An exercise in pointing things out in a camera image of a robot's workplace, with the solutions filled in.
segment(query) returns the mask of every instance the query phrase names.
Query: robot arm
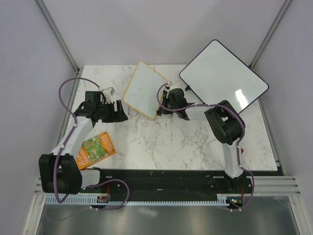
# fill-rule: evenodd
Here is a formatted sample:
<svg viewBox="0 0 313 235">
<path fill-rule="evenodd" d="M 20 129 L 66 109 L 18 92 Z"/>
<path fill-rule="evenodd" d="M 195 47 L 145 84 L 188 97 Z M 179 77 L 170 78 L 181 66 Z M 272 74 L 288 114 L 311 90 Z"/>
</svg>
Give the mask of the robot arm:
<svg viewBox="0 0 313 235">
<path fill-rule="evenodd" d="M 174 85 L 167 86 L 163 92 L 162 105 L 168 109 L 181 109 L 193 104 L 194 103 L 188 103 L 184 97 L 184 91 L 180 88 L 175 88 Z M 229 108 L 239 117 L 228 101 L 223 100 L 219 104 L 223 107 Z M 223 146 L 225 158 L 224 170 L 226 175 L 230 179 L 237 179 L 242 175 L 243 170 L 238 165 L 236 146 L 236 140 L 242 135 L 242 128 L 236 118 L 234 118 L 226 109 L 223 109 L 222 107 L 208 108 L 196 106 L 172 112 L 161 107 L 157 112 L 159 116 L 172 113 L 177 113 L 177 115 L 184 120 L 207 120 L 214 136 Z"/>
<path fill-rule="evenodd" d="M 57 169 L 57 188 L 59 193 L 77 194 L 81 188 L 99 183 L 100 172 L 94 169 L 80 171 L 76 158 L 86 136 L 98 120 L 106 123 L 128 120 L 123 111 L 121 101 L 113 102 L 113 93 L 113 88 L 105 89 L 103 92 L 86 92 L 85 101 L 74 112 L 77 124 L 66 146 L 63 146 L 62 143 L 68 138 L 72 126 L 65 133 L 60 144 L 50 154 L 43 154 L 40 157 L 39 169 L 44 192 L 54 192 L 53 168 L 60 148 L 63 148 L 63 151 Z"/>
</svg>

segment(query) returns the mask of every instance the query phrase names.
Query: gray wall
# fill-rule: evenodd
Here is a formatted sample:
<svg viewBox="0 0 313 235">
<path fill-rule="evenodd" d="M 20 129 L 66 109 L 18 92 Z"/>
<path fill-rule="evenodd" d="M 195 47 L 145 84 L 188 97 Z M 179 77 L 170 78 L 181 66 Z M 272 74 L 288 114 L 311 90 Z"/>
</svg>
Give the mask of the gray wall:
<svg viewBox="0 0 313 235">
<path fill-rule="evenodd" d="M 256 66 L 280 159 L 313 222 L 313 1 L 295 0 Z"/>
<path fill-rule="evenodd" d="M 284 0 L 44 0 L 80 66 L 185 64 L 219 39 L 250 63 Z"/>
<path fill-rule="evenodd" d="M 64 113 L 58 87 L 74 73 L 33 0 L 0 6 L 0 234 L 17 235 Z"/>
</svg>

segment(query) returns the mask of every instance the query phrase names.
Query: gray floor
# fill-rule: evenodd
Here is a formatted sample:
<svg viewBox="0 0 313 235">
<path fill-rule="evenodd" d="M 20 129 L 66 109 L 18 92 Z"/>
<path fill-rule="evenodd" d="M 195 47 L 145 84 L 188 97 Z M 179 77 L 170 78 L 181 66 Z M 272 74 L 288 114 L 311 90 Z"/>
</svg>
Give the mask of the gray floor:
<svg viewBox="0 0 313 235">
<path fill-rule="evenodd" d="M 61 219 L 86 206 L 51 205 Z M 298 235 L 287 198 L 254 197 L 242 212 L 214 207 L 128 206 L 116 211 L 87 210 L 61 223 L 42 219 L 44 235 Z"/>
</svg>

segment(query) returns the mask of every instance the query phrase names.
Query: marble table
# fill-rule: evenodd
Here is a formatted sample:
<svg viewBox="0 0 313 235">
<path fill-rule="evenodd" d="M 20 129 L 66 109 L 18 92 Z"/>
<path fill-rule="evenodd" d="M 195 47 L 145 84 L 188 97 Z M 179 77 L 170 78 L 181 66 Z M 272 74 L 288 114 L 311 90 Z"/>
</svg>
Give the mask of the marble table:
<svg viewBox="0 0 313 235">
<path fill-rule="evenodd" d="M 114 99 L 122 99 L 136 65 L 85 66 L 82 77 L 102 88 L 114 87 Z M 185 88 L 179 72 L 185 65 L 151 65 L 176 86 Z M 84 101 L 85 91 L 97 88 L 80 81 L 73 110 Z M 192 91 L 185 92 L 188 102 L 198 102 Z M 86 139 L 108 131 L 117 153 L 93 166 L 114 169 L 223 170 L 222 145 L 215 139 L 207 121 L 185 121 L 176 114 L 150 120 L 123 104 L 129 120 L 121 123 L 97 123 Z M 242 164 L 250 170 L 276 171 L 276 162 L 269 143 L 257 101 L 241 113 L 246 123 Z"/>
</svg>

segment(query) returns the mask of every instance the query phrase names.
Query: colorful package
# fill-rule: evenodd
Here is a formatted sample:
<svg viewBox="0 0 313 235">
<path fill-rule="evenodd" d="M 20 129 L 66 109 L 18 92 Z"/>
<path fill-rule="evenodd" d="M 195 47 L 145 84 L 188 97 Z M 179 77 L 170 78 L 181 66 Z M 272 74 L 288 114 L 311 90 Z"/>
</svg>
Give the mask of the colorful package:
<svg viewBox="0 0 313 235">
<path fill-rule="evenodd" d="M 77 165 L 80 170 L 85 169 L 116 153 L 107 132 L 83 142 L 77 155 Z"/>
</svg>

